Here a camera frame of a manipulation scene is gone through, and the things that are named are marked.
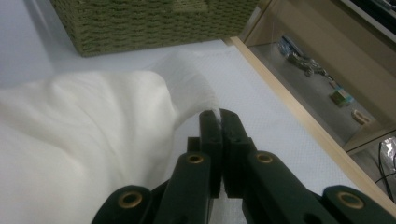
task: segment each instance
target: green wicker basket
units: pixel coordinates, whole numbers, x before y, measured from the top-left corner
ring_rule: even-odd
[[[258,0],[50,0],[82,56],[239,35]]]

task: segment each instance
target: white cloth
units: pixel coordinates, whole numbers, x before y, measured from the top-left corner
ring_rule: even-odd
[[[161,184],[175,128],[217,107],[210,88],[188,88],[202,76],[175,76],[91,72],[0,90],[0,223],[91,223],[114,190]]]

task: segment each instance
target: crumpled fabric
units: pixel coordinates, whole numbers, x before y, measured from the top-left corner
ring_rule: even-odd
[[[174,76],[90,72],[0,90],[0,223],[91,223],[116,189],[161,184],[178,125],[219,107],[198,73]]]

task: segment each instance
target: white towel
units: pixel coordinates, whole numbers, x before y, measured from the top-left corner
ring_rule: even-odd
[[[174,76],[91,72],[1,90],[0,223],[91,223],[114,190],[161,184],[175,128],[218,107],[210,88],[191,89],[207,85],[198,73]]]

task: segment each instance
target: woven basket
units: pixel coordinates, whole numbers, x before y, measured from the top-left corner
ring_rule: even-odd
[[[238,35],[258,0],[50,0],[82,56]]]

